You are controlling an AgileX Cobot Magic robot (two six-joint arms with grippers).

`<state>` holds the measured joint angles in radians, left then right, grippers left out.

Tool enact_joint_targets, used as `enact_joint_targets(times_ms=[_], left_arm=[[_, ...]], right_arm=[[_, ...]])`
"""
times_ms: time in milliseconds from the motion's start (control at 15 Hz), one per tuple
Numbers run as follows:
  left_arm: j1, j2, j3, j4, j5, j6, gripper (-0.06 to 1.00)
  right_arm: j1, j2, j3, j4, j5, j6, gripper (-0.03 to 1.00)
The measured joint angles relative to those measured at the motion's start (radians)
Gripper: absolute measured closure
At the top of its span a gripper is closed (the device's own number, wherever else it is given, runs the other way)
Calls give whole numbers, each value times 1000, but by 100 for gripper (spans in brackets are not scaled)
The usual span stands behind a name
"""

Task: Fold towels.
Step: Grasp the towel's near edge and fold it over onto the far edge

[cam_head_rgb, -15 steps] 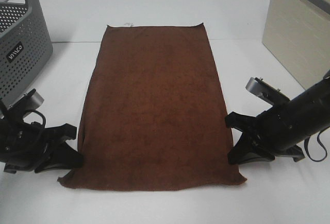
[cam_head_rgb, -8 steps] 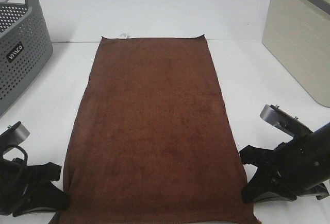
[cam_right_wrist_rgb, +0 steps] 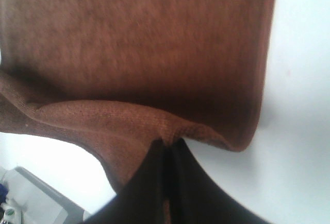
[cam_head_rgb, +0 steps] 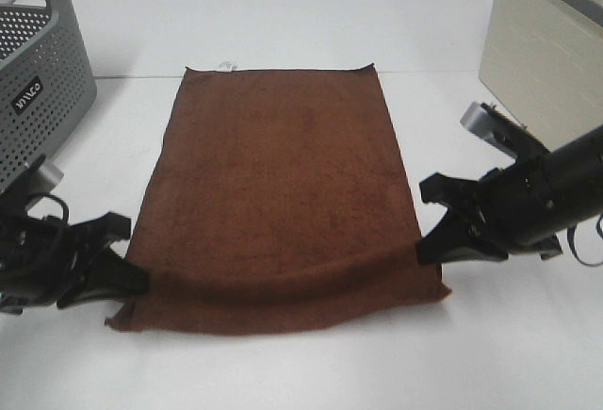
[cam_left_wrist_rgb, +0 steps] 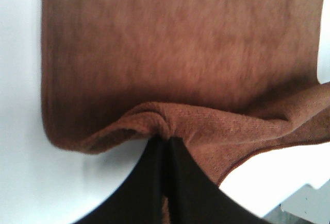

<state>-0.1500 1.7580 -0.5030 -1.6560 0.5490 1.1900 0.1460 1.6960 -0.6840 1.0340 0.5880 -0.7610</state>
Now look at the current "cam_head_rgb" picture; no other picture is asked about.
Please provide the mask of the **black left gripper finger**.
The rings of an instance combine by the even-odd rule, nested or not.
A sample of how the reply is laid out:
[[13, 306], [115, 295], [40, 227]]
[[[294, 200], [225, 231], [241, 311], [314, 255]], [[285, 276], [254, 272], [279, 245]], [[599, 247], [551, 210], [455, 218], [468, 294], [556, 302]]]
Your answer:
[[83, 303], [124, 300], [144, 295], [150, 285], [149, 273], [118, 254], [98, 254], [58, 300], [65, 309]]
[[114, 242], [131, 238], [131, 219], [115, 212], [71, 226], [77, 251], [86, 258], [94, 258]]

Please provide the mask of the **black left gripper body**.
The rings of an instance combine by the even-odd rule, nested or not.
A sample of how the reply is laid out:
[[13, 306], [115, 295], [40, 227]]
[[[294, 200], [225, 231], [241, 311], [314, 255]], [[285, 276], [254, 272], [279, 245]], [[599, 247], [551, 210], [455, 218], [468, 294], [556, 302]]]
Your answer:
[[1, 312], [55, 304], [92, 258], [80, 254], [71, 226], [57, 217], [1, 217]]

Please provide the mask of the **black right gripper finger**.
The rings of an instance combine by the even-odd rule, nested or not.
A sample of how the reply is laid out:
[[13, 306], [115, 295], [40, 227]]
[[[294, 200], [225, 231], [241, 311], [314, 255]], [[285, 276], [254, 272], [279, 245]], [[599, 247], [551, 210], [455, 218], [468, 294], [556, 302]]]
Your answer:
[[475, 234], [474, 226], [456, 214], [443, 219], [416, 244], [420, 265], [446, 264], [470, 260], [502, 262], [507, 253]]
[[477, 180], [450, 177], [439, 172], [419, 183], [421, 201], [444, 206], [447, 211], [443, 219], [446, 221], [479, 221], [479, 188]]

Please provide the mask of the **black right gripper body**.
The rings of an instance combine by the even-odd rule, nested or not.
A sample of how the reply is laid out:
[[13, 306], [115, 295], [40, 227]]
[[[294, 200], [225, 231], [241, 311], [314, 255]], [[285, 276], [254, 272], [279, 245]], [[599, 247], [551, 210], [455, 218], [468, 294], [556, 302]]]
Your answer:
[[489, 172], [472, 191], [479, 219], [469, 237], [488, 260], [511, 254], [538, 254], [547, 260], [562, 252], [563, 192], [552, 153], [516, 161]]

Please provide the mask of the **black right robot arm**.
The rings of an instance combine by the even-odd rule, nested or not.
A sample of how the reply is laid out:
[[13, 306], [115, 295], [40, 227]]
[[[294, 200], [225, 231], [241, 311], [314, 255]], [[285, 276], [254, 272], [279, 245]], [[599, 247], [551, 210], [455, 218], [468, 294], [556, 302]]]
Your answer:
[[419, 185], [425, 203], [446, 207], [416, 244], [419, 264], [504, 261], [512, 254], [561, 254], [557, 238], [602, 212], [602, 130], [549, 151], [522, 130], [494, 135], [515, 157], [478, 180], [439, 172]]

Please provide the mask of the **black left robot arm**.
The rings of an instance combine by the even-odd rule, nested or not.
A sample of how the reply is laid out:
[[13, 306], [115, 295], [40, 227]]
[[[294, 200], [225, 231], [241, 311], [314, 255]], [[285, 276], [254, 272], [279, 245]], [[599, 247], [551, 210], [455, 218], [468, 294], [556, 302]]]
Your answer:
[[149, 273], [111, 245], [128, 240], [131, 220], [117, 213], [76, 224], [50, 193], [1, 197], [1, 312], [122, 300], [148, 292]]

